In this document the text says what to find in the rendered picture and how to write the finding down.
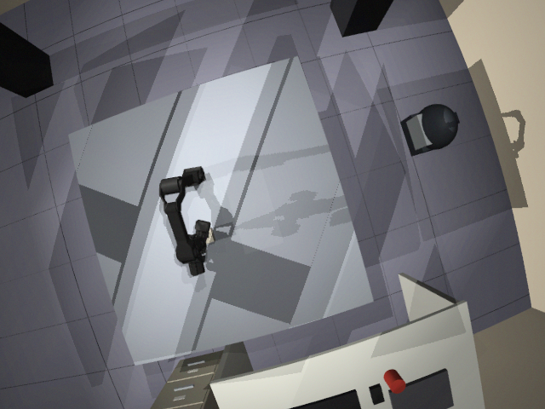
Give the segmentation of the beige block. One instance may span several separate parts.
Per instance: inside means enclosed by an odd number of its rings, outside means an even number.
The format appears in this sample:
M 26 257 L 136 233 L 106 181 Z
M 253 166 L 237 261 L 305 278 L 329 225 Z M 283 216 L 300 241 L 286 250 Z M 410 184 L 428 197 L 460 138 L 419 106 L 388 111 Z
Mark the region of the beige block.
M 215 241 L 215 236 L 212 228 L 209 230 L 209 237 L 206 239 L 206 244 Z

